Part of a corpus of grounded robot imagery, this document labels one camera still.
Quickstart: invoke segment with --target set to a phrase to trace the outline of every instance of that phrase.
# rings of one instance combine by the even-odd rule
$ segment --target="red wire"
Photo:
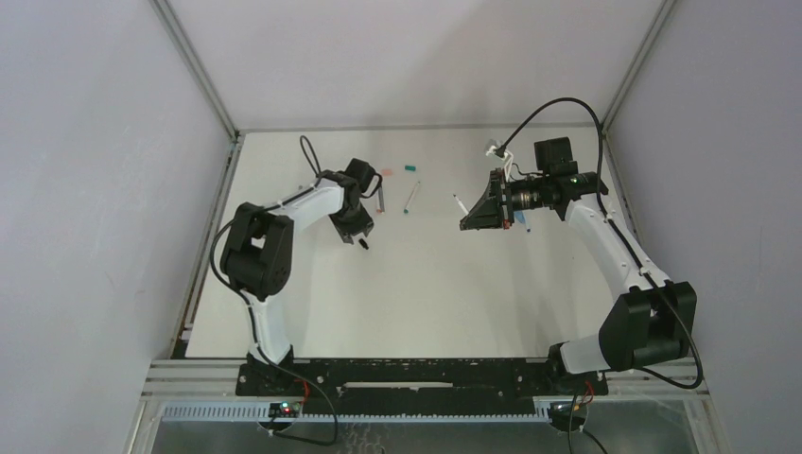
[[[306,400],[309,399],[309,395],[312,394],[312,391],[309,389],[309,384],[306,383],[305,381],[299,380],[298,378],[296,378],[295,381],[300,381],[301,383],[304,383],[304,400],[301,401],[301,405],[303,405],[306,403]]]
[[[584,384],[585,384],[585,389],[584,389],[584,396],[582,398],[582,402],[583,402],[583,405],[587,405],[587,404],[593,402],[593,398],[596,397],[596,392],[593,390],[593,385],[591,385],[589,381],[586,380],[584,382]],[[590,392],[590,400],[585,402],[584,399],[587,397],[587,393],[588,392]]]

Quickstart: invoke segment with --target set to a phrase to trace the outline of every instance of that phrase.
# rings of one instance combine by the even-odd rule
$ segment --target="black bracket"
[[[619,296],[599,330],[601,353],[612,370],[627,371],[688,355],[689,339],[665,306],[666,300],[691,330],[696,292],[687,282],[667,282],[663,288],[647,290],[631,288]]]
[[[375,174],[368,163],[359,159],[352,159],[344,172],[326,170],[321,174],[343,190],[342,208],[329,216],[343,243],[354,244],[354,236],[367,236],[374,228],[374,220],[362,205],[361,197]]]
[[[596,395],[607,394],[603,375],[558,375],[554,362],[541,358],[294,358],[290,350],[279,365],[318,384],[345,414],[528,414],[532,397],[572,396],[587,380]],[[348,386],[400,382],[422,386]],[[236,395],[300,397],[304,392],[295,377],[250,355],[239,368]],[[308,412],[330,412],[317,393],[307,405]]]
[[[235,221],[220,256],[220,270],[235,290],[246,290],[265,301],[284,288],[292,268],[294,222],[272,215],[252,203],[236,208]],[[253,244],[265,238],[264,245]]]

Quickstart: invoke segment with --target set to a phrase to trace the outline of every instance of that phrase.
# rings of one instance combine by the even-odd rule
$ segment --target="glass panel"
[[[588,430],[616,453],[692,453],[696,448],[682,402],[597,402],[590,407]],[[288,433],[325,439],[327,424],[299,424]],[[576,453],[601,453],[589,438],[572,435]],[[548,424],[414,423],[342,424],[340,441],[330,448],[271,438],[256,423],[162,423],[154,453],[237,452],[399,452],[567,453],[567,437]]]

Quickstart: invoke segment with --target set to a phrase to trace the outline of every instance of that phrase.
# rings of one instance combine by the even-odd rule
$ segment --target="black cable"
[[[574,398],[571,399],[571,410],[568,413],[568,452],[574,454],[574,445],[571,442],[571,426],[574,422],[574,408],[576,407],[576,399],[579,397],[579,388],[574,392]]]
[[[532,119],[537,114],[540,114],[548,106],[551,106],[553,104],[557,104],[559,102],[573,102],[575,104],[579,104],[580,106],[582,106],[590,114],[590,117],[593,119],[593,126],[596,127],[596,137],[597,137],[598,142],[599,142],[599,159],[596,162],[596,176],[597,176],[597,178],[596,178],[596,202],[599,204],[599,210],[601,211],[601,213],[604,214],[605,218],[608,218],[609,215],[607,214],[607,209],[604,207],[604,203],[602,202],[602,160],[603,160],[603,157],[604,157],[604,142],[603,142],[603,139],[602,139],[602,124],[599,122],[599,118],[596,116],[596,113],[593,112],[593,109],[589,105],[587,105],[586,102],[582,101],[581,99],[577,99],[576,97],[558,97],[558,98],[553,99],[553,100],[547,102],[546,104],[538,107],[534,112],[532,112],[531,115],[529,115],[527,117],[526,120],[524,120],[523,123],[520,124],[520,126],[518,126],[515,129],[515,131],[513,131],[513,133],[510,135],[510,137],[508,137],[507,140],[504,141],[504,144],[501,145],[500,150],[503,152],[504,149],[506,149],[507,146],[510,145],[510,142],[512,142],[513,139],[518,135],[518,133],[521,132],[521,130],[523,130],[526,127],[526,125],[528,125],[529,122],[532,121]],[[635,253],[635,250],[633,249],[632,245],[626,239],[626,237],[624,236],[623,232],[619,229],[618,225],[616,225],[616,222],[614,222],[610,218],[610,219],[607,219],[607,223],[610,225],[610,227],[613,229],[613,231],[616,232],[616,235],[621,240],[621,243],[623,243],[624,248],[626,248],[626,250],[627,250],[627,253],[629,253],[629,255],[632,257],[633,261],[637,265],[637,268],[639,270],[641,270],[643,268],[643,262],[640,261],[640,258],[637,256],[637,254]],[[693,341],[693,337],[690,335],[690,330],[688,330],[688,327],[685,326],[685,323],[680,318],[679,313],[673,307],[673,305],[671,304],[669,299],[666,297],[666,295],[663,294],[663,290],[660,289],[657,286],[657,283],[654,281],[652,276],[649,273],[644,273],[643,276],[646,278],[647,281],[649,281],[649,284],[652,285],[652,288],[654,288],[654,290],[660,295],[660,298],[663,300],[665,305],[669,308],[669,310],[671,311],[671,314],[674,316],[674,318],[676,319],[676,321],[679,323],[680,327],[682,328],[683,332],[688,337],[688,341],[690,343],[690,352],[693,355],[693,359],[696,361],[696,380],[694,380],[693,383],[691,383],[691,384],[683,384],[683,383],[679,383],[677,381],[674,381],[674,380],[672,380],[672,379],[670,379],[670,378],[668,378],[668,377],[666,377],[664,375],[661,375],[661,374],[659,374],[659,373],[657,373],[657,372],[655,372],[655,371],[653,371],[651,369],[647,369],[647,368],[637,368],[637,369],[639,371],[642,371],[642,372],[645,372],[647,374],[650,374],[650,375],[652,375],[652,376],[654,376],[656,378],[659,378],[659,379],[665,381],[666,383],[668,383],[668,384],[670,384],[672,386],[675,386],[677,388],[681,388],[683,390],[696,389],[702,384],[702,381],[705,379],[704,371],[702,369],[702,360],[699,357],[699,351],[696,349],[696,342]]]
[[[646,280],[649,281],[649,284],[652,284],[652,287],[656,288],[656,284],[654,283],[654,279],[652,279],[652,276],[649,275],[649,274],[645,274],[645,276],[646,276]],[[675,386],[677,388],[681,388],[683,390],[695,390],[696,388],[699,388],[699,386],[702,384],[702,381],[704,380],[704,372],[702,371],[702,360],[699,359],[699,350],[696,349],[696,342],[694,342],[693,341],[693,337],[690,336],[690,332],[688,330],[688,327],[685,326],[685,323],[679,317],[679,313],[677,313],[677,311],[674,308],[674,306],[669,302],[669,299],[666,298],[666,295],[664,295],[662,291],[660,291],[659,293],[660,293],[660,296],[663,298],[663,302],[669,308],[669,310],[673,314],[674,318],[676,318],[676,320],[679,322],[679,326],[682,328],[683,333],[685,333],[685,336],[688,338],[688,342],[690,343],[690,352],[693,354],[693,358],[696,360],[696,370],[697,370],[696,379],[693,380],[693,383],[686,384],[686,383],[680,383],[678,381],[674,381],[674,380],[668,378],[665,375],[662,375],[662,374],[660,374],[658,372],[653,371],[652,369],[647,369],[645,367],[637,367],[636,369],[638,369],[640,372],[645,372],[645,373],[647,373],[649,375],[657,377],[657,378],[665,381],[666,383],[668,383],[670,385],[673,385],[673,386]]]
[[[513,166],[518,171],[518,175],[520,175],[522,177],[528,177],[530,175],[536,175],[536,176],[542,176],[543,175],[543,172],[522,172],[521,171],[521,167],[518,165],[518,163],[513,163]]]
[[[298,194],[296,194],[296,195],[292,196],[291,198],[287,199],[286,201],[284,201],[284,203],[291,203],[293,201],[296,201],[296,200],[300,199],[301,197],[305,196],[306,194],[309,194],[313,190],[314,190],[314,187],[310,187],[307,190],[301,191]],[[255,212],[249,213],[249,215],[258,214],[258,213],[266,213],[266,212],[275,210],[275,209],[277,209],[279,207],[280,207],[280,205],[276,204],[276,205],[269,206],[269,207],[266,207],[266,208],[259,208],[258,210],[255,210]],[[212,240],[212,247],[209,250],[209,264],[210,264],[210,266],[212,268],[212,273],[215,275],[215,277],[217,277],[217,279],[220,281],[220,283],[222,285],[224,285],[226,288],[230,289],[232,292],[236,293],[240,298],[242,298],[242,301],[245,302],[245,306],[248,308],[248,317],[249,317],[249,319],[251,321],[251,336],[253,338],[253,343],[256,344],[256,351],[262,357],[262,359],[264,359],[264,361],[267,362],[269,364],[269,366],[274,367],[275,369],[278,369],[279,371],[281,371],[284,374],[292,375],[295,378],[298,378],[299,380],[302,380],[302,381],[306,382],[306,384],[311,386],[318,393],[322,394],[323,398],[325,399],[326,403],[328,404],[329,409],[331,409],[331,414],[332,414],[332,416],[334,418],[334,435],[332,436],[332,439],[329,440],[329,441],[324,441],[323,442],[323,441],[320,441],[320,440],[314,440],[314,439],[311,439],[311,438],[304,438],[304,437],[297,437],[297,436],[294,436],[294,435],[289,435],[289,434],[276,432],[276,431],[273,432],[273,435],[275,435],[276,437],[279,437],[279,438],[286,438],[286,439],[289,439],[289,440],[295,440],[295,441],[298,441],[298,442],[310,443],[310,444],[313,444],[313,445],[331,446],[331,445],[333,445],[334,443],[337,442],[339,423],[338,423],[338,419],[337,419],[337,411],[335,410],[334,404],[332,403],[332,401],[329,398],[328,394],[326,394],[323,391],[323,389],[320,386],[317,385],[317,383],[314,383],[314,382],[304,378],[303,376],[300,376],[300,375],[296,374],[295,372],[290,371],[289,369],[281,367],[280,365],[276,364],[275,362],[271,361],[268,358],[267,354],[265,354],[265,351],[262,350],[262,346],[259,344],[258,337],[256,337],[256,318],[253,315],[253,308],[251,307],[251,303],[248,301],[248,298],[241,291],[239,291],[236,288],[234,288],[234,286],[232,286],[231,283],[229,283],[228,281],[226,281],[223,278],[223,276],[220,274],[220,271],[218,270],[217,265],[215,264],[215,250],[218,247],[218,243],[220,241],[220,238],[223,236],[223,234],[225,233],[226,230],[230,229],[231,226],[234,225],[235,221],[236,221],[236,217],[234,217],[230,221],[226,222],[220,228],[220,230],[215,234],[215,237]]]
[[[306,152],[306,146],[304,144],[304,141],[306,141],[306,143],[309,144],[309,149],[312,151],[312,157],[315,158],[315,164],[317,165],[317,167],[312,165],[312,160],[309,159],[309,154]],[[312,172],[317,177],[323,171],[323,169],[321,168],[321,163],[320,163],[320,161],[318,161],[318,153],[315,152],[315,148],[312,147],[312,142],[309,141],[309,138],[306,137],[305,135],[302,135],[301,137],[299,137],[298,138],[298,142],[301,144],[301,151],[304,153],[304,157],[306,158],[306,161],[309,163],[309,166],[312,167]]]
[[[601,452],[603,452],[604,454],[609,454],[607,452],[607,449],[604,449],[604,445],[602,445],[602,442],[600,442],[598,438],[593,436],[592,433],[588,432],[586,428],[582,429],[582,433],[587,435],[587,437],[590,438],[591,440],[593,440],[593,443],[595,443],[599,447],[599,449],[601,449]]]

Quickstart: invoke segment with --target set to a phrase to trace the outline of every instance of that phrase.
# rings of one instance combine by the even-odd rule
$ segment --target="aluminum frame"
[[[242,144],[245,142],[245,136],[240,135],[236,138],[231,145],[231,152],[226,160],[226,166],[223,169],[220,183],[218,186],[217,197],[209,213],[209,219],[206,224],[206,233],[203,236],[201,245],[199,247],[199,256],[196,258],[195,267],[192,271],[192,280],[187,287],[186,295],[183,299],[183,310],[176,321],[175,333],[172,339],[169,352],[172,356],[176,351],[177,345],[181,341],[187,341],[192,332],[192,321],[195,319],[195,313],[198,310],[198,300],[201,297],[203,290],[203,282],[206,279],[206,274],[209,271],[209,250],[212,248],[212,240],[214,233],[218,230],[220,221],[222,220],[223,212],[225,211],[225,203],[228,200],[231,185],[234,182],[234,173],[236,165],[239,162],[239,155],[242,151]]]
[[[154,360],[140,397],[129,440],[129,453],[147,454],[152,450],[159,425],[163,421],[248,422],[269,420],[270,403],[288,396],[241,397],[235,395],[240,359],[166,359]],[[655,367],[674,379],[692,380],[696,368],[692,358],[678,359]],[[610,393],[598,395],[602,402],[680,401],[691,426],[693,442],[699,453],[730,452],[724,432],[715,416],[706,385],[697,390],[674,388],[651,375],[639,372],[607,374]],[[398,415],[344,415],[342,422],[380,423],[521,423],[546,424],[547,410],[554,402],[570,401],[567,396],[541,396],[532,399],[532,413],[526,415],[476,415],[469,417],[431,417]],[[330,422],[325,415],[305,415],[304,422]]]
[[[220,98],[218,90],[215,88],[215,84],[212,83],[211,78],[209,78],[209,74],[206,72],[206,68],[203,66],[201,57],[198,56],[195,46],[189,41],[189,37],[183,29],[175,9],[170,4],[169,0],[149,1],[153,6],[153,10],[156,11],[156,15],[159,16],[159,20],[162,21],[162,25],[170,36],[170,40],[175,44],[176,50],[179,55],[181,55],[181,59],[186,64],[186,69],[189,70],[192,79],[198,83],[198,88],[203,93],[203,97],[206,98],[209,106],[215,112],[223,129],[228,132],[232,140],[235,140],[238,133],[234,120],[232,120],[231,116],[228,114],[222,98]]]
[[[643,67],[643,63],[649,58],[649,55],[651,55],[652,49],[654,49],[654,45],[657,43],[657,38],[659,38],[660,32],[663,31],[666,23],[671,18],[671,14],[673,13],[674,7],[676,7],[677,3],[678,0],[663,0],[663,3],[660,4],[660,8],[654,15],[652,23],[649,25],[649,29],[646,30],[646,35],[640,42],[640,46],[637,48],[635,56],[632,58],[632,61],[630,62],[629,67],[624,74],[624,79],[621,81],[619,88],[613,95],[613,99],[610,101],[610,105],[607,107],[607,110],[604,111],[604,116],[601,118],[601,127],[603,132],[607,133],[607,131],[610,129],[610,126],[613,124],[613,121],[615,121],[616,115],[619,114],[624,99],[626,99],[627,95],[629,95],[632,85],[637,80],[638,74],[640,74],[640,69]]]

